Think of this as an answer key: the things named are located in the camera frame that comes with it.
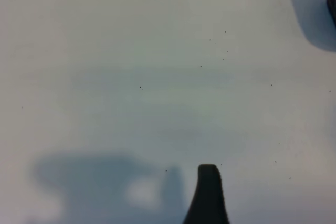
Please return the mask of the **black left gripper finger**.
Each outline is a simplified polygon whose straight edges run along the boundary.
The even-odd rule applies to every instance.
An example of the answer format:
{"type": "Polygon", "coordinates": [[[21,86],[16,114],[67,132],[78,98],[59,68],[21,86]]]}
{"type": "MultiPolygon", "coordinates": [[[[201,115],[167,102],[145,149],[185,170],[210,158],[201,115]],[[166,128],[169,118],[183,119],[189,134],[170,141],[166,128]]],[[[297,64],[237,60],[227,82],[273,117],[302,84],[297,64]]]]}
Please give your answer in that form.
{"type": "Polygon", "coordinates": [[[220,172],[214,164],[201,164],[195,193],[184,223],[228,224],[220,172]]]}

